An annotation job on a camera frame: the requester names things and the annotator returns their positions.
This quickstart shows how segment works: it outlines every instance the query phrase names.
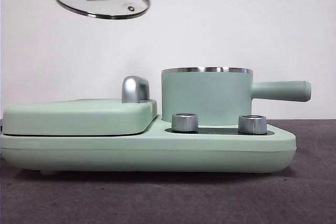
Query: silver knob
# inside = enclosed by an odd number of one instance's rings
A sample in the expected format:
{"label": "silver knob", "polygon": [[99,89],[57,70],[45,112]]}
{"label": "silver knob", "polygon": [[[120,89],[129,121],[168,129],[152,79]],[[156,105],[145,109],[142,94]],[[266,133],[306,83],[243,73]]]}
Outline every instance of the silver knob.
{"label": "silver knob", "polygon": [[191,132],[198,130],[198,117],[196,114],[179,113],[172,116],[172,130]]}
{"label": "silver knob", "polygon": [[261,135],[267,133],[267,119],[261,115],[241,115],[238,131],[246,134]]}

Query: sandwich maker lid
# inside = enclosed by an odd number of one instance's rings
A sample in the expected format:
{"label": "sandwich maker lid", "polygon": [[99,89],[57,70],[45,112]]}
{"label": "sandwich maker lid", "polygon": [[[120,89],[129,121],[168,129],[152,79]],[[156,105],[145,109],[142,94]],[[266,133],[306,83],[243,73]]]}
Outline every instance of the sandwich maker lid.
{"label": "sandwich maker lid", "polygon": [[120,99],[15,105],[5,109],[8,135],[128,135],[143,132],[156,117],[156,101],[122,103]]}

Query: gray carpet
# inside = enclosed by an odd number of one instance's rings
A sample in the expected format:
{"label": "gray carpet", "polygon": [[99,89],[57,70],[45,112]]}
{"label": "gray carpet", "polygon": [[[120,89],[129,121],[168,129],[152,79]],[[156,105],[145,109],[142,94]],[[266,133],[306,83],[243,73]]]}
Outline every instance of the gray carpet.
{"label": "gray carpet", "polygon": [[297,136],[273,174],[64,172],[1,158],[1,223],[336,223],[336,120],[270,120]]}

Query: saucepan handle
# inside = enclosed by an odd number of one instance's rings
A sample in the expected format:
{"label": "saucepan handle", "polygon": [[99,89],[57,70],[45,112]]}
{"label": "saucepan handle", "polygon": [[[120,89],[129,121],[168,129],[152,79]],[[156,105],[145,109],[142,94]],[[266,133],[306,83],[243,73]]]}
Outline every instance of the saucepan handle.
{"label": "saucepan handle", "polygon": [[255,82],[252,86],[252,99],[307,102],[310,97],[308,81]]}

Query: mint green saucepan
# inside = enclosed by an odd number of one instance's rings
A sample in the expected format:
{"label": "mint green saucepan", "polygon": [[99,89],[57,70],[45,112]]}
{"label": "mint green saucepan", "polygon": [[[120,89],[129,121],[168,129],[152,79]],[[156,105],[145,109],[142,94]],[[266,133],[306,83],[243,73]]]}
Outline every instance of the mint green saucepan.
{"label": "mint green saucepan", "polygon": [[197,67],[162,71],[162,120],[172,114],[195,113],[200,125],[237,125],[251,114],[252,99],[306,102],[308,81],[253,82],[244,68]]}

